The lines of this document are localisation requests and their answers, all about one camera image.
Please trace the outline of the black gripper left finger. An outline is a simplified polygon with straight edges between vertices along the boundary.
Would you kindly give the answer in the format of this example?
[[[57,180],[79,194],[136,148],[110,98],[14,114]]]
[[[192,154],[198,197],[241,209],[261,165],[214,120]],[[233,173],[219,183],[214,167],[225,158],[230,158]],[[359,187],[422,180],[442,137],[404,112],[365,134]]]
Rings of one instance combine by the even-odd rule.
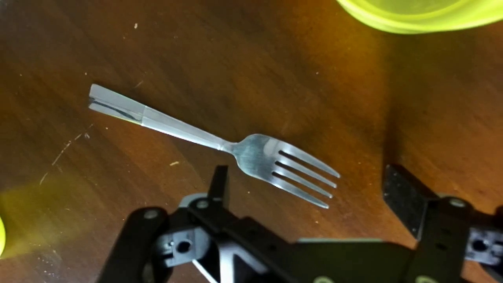
[[[217,165],[208,192],[211,208],[225,209],[228,206],[228,167]]]

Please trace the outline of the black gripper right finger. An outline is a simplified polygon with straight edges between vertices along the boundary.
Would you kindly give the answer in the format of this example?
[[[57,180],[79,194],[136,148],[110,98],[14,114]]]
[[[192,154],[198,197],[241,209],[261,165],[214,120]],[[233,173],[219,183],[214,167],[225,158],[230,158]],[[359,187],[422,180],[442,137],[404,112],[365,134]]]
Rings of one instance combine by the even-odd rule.
[[[437,195],[406,167],[389,164],[384,170],[382,197],[409,233],[420,239],[428,206]]]

